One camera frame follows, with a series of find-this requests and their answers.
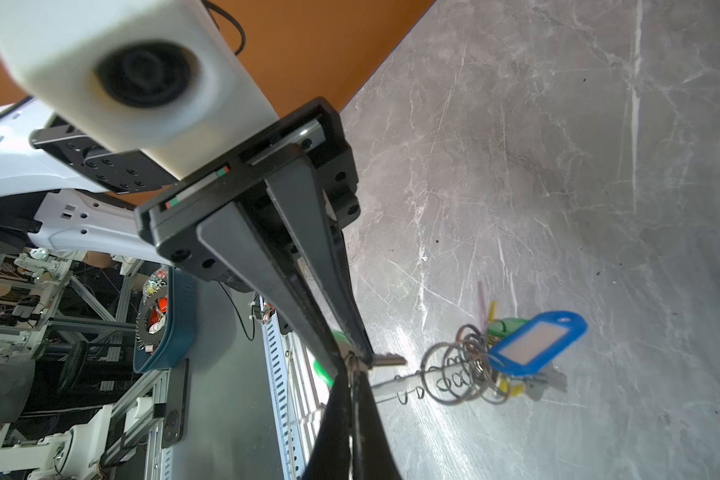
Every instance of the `blue key tag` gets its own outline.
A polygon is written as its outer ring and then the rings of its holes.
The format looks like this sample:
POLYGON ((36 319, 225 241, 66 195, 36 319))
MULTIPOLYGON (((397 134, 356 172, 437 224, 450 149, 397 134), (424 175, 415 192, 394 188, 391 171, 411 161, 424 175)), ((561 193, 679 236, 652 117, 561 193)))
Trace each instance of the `blue key tag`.
POLYGON ((585 332, 586 321, 577 313, 540 313, 490 349, 488 360, 509 376, 535 375, 585 332))

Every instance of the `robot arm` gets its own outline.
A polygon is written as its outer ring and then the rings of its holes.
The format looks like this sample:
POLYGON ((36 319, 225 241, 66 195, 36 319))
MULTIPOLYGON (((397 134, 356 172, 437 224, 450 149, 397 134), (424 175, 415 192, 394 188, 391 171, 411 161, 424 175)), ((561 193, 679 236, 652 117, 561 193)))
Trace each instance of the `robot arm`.
MULTIPOLYGON (((178 179, 136 209, 144 244, 202 280, 245 281, 336 378, 304 478, 346 475, 350 436, 355 478, 399 478, 368 384, 380 359, 352 295, 342 235, 360 215, 358 176, 328 102, 278 120, 199 0, 55 0, 54 8, 3 0, 0 56, 106 154, 140 150, 178 179), (347 359, 301 260, 355 347, 347 359)), ((46 151, 70 143, 64 132, 45 133, 34 140, 46 151)), ((67 145, 54 156, 96 161, 84 152, 67 145)))

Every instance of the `orange wall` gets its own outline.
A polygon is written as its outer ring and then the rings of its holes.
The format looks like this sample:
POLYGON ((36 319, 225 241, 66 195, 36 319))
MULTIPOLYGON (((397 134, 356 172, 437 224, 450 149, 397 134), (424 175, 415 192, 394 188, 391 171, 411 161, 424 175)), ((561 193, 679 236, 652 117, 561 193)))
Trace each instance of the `orange wall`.
MULTIPOLYGON (((317 96, 344 108, 433 0, 216 0, 246 30, 240 61, 281 116, 317 96)), ((235 28, 216 16, 227 42, 235 28)), ((0 66, 0 105, 24 96, 0 66)))

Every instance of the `gray marble surface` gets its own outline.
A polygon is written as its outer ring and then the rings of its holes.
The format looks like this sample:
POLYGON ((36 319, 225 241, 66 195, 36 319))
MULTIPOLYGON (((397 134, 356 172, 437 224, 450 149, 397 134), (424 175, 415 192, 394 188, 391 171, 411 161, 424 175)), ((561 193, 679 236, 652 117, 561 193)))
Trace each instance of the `gray marble surface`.
POLYGON ((342 113, 377 350, 573 310, 568 393, 380 405, 405 478, 720 478, 720 0, 438 0, 342 113))

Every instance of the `camera lens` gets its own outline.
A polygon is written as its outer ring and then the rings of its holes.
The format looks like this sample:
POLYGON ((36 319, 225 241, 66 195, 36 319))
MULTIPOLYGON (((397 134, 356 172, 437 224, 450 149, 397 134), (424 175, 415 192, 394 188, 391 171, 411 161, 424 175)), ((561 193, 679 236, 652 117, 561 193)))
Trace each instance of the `camera lens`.
POLYGON ((116 101, 137 108, 176 100, 190 83, 186 52, 173 44, 137 44, 111 54, 96 71, 116 101))

